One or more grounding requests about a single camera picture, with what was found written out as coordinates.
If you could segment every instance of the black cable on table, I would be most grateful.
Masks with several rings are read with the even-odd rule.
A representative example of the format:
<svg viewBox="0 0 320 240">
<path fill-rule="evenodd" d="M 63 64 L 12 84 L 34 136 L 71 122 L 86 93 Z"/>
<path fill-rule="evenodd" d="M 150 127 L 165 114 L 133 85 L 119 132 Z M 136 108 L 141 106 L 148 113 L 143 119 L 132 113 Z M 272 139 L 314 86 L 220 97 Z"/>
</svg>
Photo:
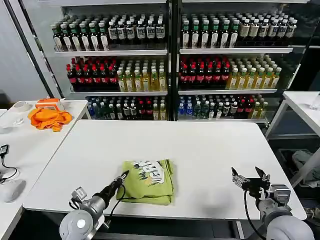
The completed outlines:
<svg viewBox="0 0 320 240">
<path fill-rule="evenodd" d="M 244 209 L 245 209 L 246 218 L 248 219 L 250 226 L 255 231 L 255 233 L 259 236 L 259 238 L 261 238 L 262 240 L 267 240 L 266 237 L 262 236 L 260 234 L 260 232 L 258 232 L 258 230 L 255 228 L 254 224 L 252 223 L 252 221 L 251 221 L 251 219 L 249 217 L 248 206 L 247 206 L 247 192 L 248 192 L 248 190 L 244 191 Z"/>
</svg>

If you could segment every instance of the black cable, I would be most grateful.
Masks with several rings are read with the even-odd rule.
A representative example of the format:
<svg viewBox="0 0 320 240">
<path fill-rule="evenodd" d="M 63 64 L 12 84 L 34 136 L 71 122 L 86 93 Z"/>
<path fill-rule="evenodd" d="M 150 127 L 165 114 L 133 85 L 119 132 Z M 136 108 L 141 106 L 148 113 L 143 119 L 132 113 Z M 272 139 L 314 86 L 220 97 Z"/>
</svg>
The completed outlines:
<svg viewBox="0 0 320 240">
<path fill-rule="evenodd" d="M 112 215 L 114 214 L 114 210 L 116 209 L 116 207 L 118 206 L 118 204 L 120 203 L 120 201 L 121 201 L 122 199 L 124 199 L 124 196 L 125 196 L 125 194 L 126 194 L 126 187 L 125 187 L 123 184 L 121 184 L 120 187 L 123 187 L 123 194 L 122 194 L 122 196 L 119 198 L 119 200 L 116 202 L 116 204 L 114 205 L 114 207 L 112 208 L 112 210 L 111 210 L 111 212 L 110 212 L 110 217 L 112 217 Z"/>
<path fill-rule="evenodd" d="M 1 163 L 2 163 L 2 166 L 4 166 L 6 169 L 14 169 L 14 174 L 12 174 L 12 175 L 9 176 L 9 177 L 3 177 L 3 178 L 0 179 L 0 184 L 3 184 L 7 179 L 10 179 L 10 178 L 12 178 L 14 175 L 16 175 L 16 173 L 18 172 L 18 170 L 17 170 L 15 167 L 6 166 L 6 165 L 5 165 L 5 162 L 4 162 L 4 156 L 3 156 L 3 155 L 1 156 Z"/>
<path fill-rule="evenodd" d="M 262 236 L 260 234 L 260 232 L 258 232 L 258 230 L 255 228 L 254 224 L 252 223 L 250 217 L 249 217 L 249 213 L 248 213 L 248 206 L 247 206 L 247 192 L 248 190 L 245 190 L 244 191 L 244 209 L 245 209 L 245 215 L 246 215 L 246 218 L 248 219 L 249 221 L 249 224 L 250 226 L 252 227 L 252 229 L 255 231 L 255 233 L 262 239 L 262 240 L 267 240 L 266 237 Z"/>
</svg>

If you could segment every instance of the white mouse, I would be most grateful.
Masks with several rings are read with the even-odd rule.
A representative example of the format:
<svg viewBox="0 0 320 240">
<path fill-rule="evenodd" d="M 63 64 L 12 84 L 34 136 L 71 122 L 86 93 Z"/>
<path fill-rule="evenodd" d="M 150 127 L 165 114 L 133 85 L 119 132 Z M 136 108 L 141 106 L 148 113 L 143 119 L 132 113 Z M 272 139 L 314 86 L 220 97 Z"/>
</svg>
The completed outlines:
<svg viewBox="0 0 320 240">
<path fill-rule="evenodd" d="M 26 186 L 26 181 L 15 179 L 0 184 L 0 199 L 9 203 L 17 199 Z"/>
</svg>

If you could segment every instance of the drink refrigerator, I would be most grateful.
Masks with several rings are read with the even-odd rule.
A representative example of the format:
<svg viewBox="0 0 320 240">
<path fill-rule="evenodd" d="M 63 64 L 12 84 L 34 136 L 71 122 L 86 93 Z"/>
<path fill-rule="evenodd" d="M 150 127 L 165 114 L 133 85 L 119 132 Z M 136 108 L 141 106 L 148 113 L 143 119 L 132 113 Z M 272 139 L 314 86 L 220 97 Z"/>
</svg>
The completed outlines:
<svg viewBox="0 0 320 240">
<path fill-rule="evenodd" d="M 87 97 L 118 97 L 118 96 L 147 96 L 147 97 L 165 97 L 166 119 L 169 121 L 247 121 L 260 124 L 267 128 L 275 112 L 279 107 L 283 91 L 290 88 L 293 82 L 303 79 L 296 79 L 295 76 L 300 68 L 301 61 L 306 49 L 310 45 L 311 37 L 318 26 L 319 8 L 308 0 L 8 0 L 14 7 L 14 12 L 18 20 L 28 24 L 23 25 L 24 32 L 31 32 L 32 37 L 27 38 L 28 42 L 37 43 L 38 49 L 34 47 L 32 51 L 40 52 L 37 61 L 45 61 L 47 67 L 52 72 L 52 77 L 46 80 L 54 81 L 61 97 L 67 99 L 85 99 Z M 73 16 L 114 16 L 114 15 L 132 15 L 144 13 L 146 16 L 154 14 L 158 16 L 163 14 L 165 26 L 164 44 L 156 44 L 147 47 L 138 45 L 118 46 L 109 50 L 99 51 L 57 51 L 51 24 L 57 22 L 65 15 Z M 187 17 L 192 21 L 191 15 L 200 18 L 201 15 L 209 17 L 210 14 L 216 16 L 222 14 L 236 13 L 266 13 L 279 15 L 285 13 L 297 19 L 296 31 L 290 40 L 286 41 L 255 41 L 254 39 L 239 39 L 234 47 L 211 48 L 208 44 L 205 48 L 182 47 L 181 31 L 183 28 L 182 17 Z M 275 87 L 258 89 L 229 89 L 226 85 L 214 86 L 193 86 L 184 87 L 180 79 L 180 64 L 183 58 L 228 58 L 232 60 L 243 58 L 259 58 L 268 55 L 281 67 L 280 79 Z M 71 58 L 99 57 L 115 58 L 121 60 L 144 60 L 149 59 L 163 60 L 165 62 L 166 91 L 138 91 L 121 92 L 120 90 L 78 90 L 70 83 L 66 65 L 71 64 Z M 188 97 L 195 104 L 195 96 L 205 95 L 230 95 L 252 96 L 262 95 L 268 102 L 268 108 L 265 115 L 260 118 L 246 117 L 221 117 L 208 119 L 208 117 L 184 117 L 179 114 L 181 96 L 184 96 L 185 103 Z"/>
</svg>

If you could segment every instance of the white wall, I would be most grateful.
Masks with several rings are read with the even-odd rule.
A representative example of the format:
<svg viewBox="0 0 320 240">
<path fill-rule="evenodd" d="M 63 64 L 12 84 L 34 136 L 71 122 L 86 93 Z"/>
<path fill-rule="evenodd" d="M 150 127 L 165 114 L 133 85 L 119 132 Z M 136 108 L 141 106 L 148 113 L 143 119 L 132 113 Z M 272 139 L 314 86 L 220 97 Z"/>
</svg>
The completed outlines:
<svg viewBox="0 0 320 240">
<path fill-rule="evenodd" d="M 10 103 L 46 98 L 48 93 L 29 59 L 3 0 L 0 3 L 0 30 L 1 93 L 7 96 Z"/>
</svg>

